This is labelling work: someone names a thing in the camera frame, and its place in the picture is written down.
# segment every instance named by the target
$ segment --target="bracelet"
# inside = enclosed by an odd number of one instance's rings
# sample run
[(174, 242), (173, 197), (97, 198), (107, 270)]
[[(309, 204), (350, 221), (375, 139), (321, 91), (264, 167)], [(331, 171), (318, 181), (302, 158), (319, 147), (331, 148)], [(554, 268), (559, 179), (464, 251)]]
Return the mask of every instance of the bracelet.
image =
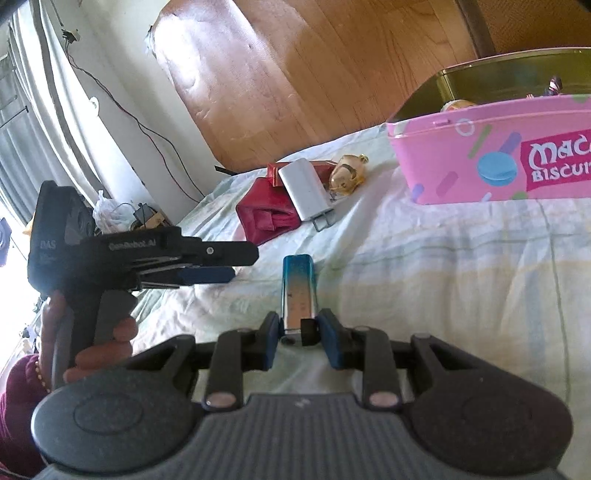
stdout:
[(41, 375), (41, 370), (39, 369), (39, 360), (35, 362), (35, 372), (37, 373), (37, 378), (39, 382), (41, 382), (41, 386), (45, 388), (47, 393), (51, 393), (51, 388), (47, 388), (47, 384), (43, 381), (43, 376)]

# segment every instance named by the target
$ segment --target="plastic bag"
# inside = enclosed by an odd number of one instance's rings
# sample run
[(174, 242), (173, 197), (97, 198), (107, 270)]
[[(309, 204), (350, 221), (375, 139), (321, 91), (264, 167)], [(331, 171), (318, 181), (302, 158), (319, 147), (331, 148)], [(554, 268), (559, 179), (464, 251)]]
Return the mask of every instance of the plastic bag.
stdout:
[(99, 200), (92, 212), (92, 218), (95, 219), (96, 226), (103, 233), (127, 232), (136, 220), (134, 212), (135, 208), (129, 203), (106, 199), (103, 190), (100, 190)]

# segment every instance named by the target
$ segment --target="bed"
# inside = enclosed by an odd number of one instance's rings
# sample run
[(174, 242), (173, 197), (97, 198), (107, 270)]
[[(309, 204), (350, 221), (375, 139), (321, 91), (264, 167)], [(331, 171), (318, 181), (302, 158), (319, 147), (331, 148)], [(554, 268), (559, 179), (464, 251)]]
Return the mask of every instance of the bed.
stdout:
[[(591, 199), (419, 206), (410, 199), (385, 124), (294, 153), (285, 160), (369, 157), (368, 181), (337, 207), (338, 222), (309, 223), (260, 247), (253, 267), (228, 285), (147, 291), (135, 311), (135, 351), (181, 333), (199, 342), (256, 327), (281, 303), (282, 259), (310, 254), (321, 307), (348, 326), (392, 339), (430, 332), (540, 384), (575, 420), (563, 471), (591, 466)], [(264, 170), (230, 177), (181, 222), (185, 235), (240, 240), (236, 203)], [(196, 398), (203, 389), (202, 375)], [(325, 393), (358, 387), (334, 372), (320, 348), (280, 346), (271, 372), (253, 372), (245, 391)]]

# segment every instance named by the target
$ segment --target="curtain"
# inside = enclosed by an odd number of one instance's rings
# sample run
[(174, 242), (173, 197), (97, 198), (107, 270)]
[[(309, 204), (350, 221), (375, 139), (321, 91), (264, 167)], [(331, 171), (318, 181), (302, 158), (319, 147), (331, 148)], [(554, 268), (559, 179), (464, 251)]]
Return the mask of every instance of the curtain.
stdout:
[(73, 183), (33, 113), (10, 57), (0, 60), (0, 125), (0, 200), (26, 225), (44, 180)]
[[(85, 148), (85, 139), (80, 133), (75, 108), (72, 105), (72, 99), (64, 82), (63, 66), (64, 63), (67, 64), (66, 56), (61, 49), (47, 13), (42, 9), (43, 27), (50, 50), (53, 76), (55, 78), (60, 104), (64, 110), (65, 120), (72, 132), (76, 145), (84, 155), (83, 160), (87, 162), (87, 165), (83, 164), (82, 167), (66, 141), (66, 137), (58, 121), (56, 108), (49, 93), (41, 56), (40, 42), (35, 30), (31, 8), (31, 5), (26, 3), (12, 17), (8, 54), (13, 65), (16, 67), (15, 75), (26, 97), (30, 100), (30, 115), (37, 118), (38, 124), (46, 137), (46, 142), (44, 143), (45, 145), (49, 145), (54, 155), (39, 159), (21, 157), (21, 161), (31, 164), (35, 168), (41, 168), (41, 163), (49, 162), (51, 164), (49, 168), (52, 169), (53, 173), (59, 172), (60, 176), (59, 178), (53, 175), (45, 176), (44, 180), (55, 180), (62, 186), (73, 184), (84, 195), (86, 200), (91, 205), (94, 205), (98, 199), (98, 190), (105, 188), (102, 186), (100, 180), (98, 180), (96, 170), (92, 165), (93, 159), (89, 158), (88, 151)], [(64, 172), (68, 181), (64, 181)], [(38, 188), (34, 193), (31, 192), (31, 194), (36, 198)]]

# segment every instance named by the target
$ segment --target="lighter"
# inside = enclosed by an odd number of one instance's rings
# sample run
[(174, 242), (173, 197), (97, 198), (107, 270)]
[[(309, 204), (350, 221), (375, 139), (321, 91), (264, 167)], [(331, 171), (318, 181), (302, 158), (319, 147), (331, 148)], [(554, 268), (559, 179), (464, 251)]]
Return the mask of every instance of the lighter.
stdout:
[(314, 261), (309, 255), (290, 255), (283, 259), (283, 292), (281, 316), (285, 345), (306, 345), (302, 339), (302, 321), (314, 319), (317, 314), (316, 278)]

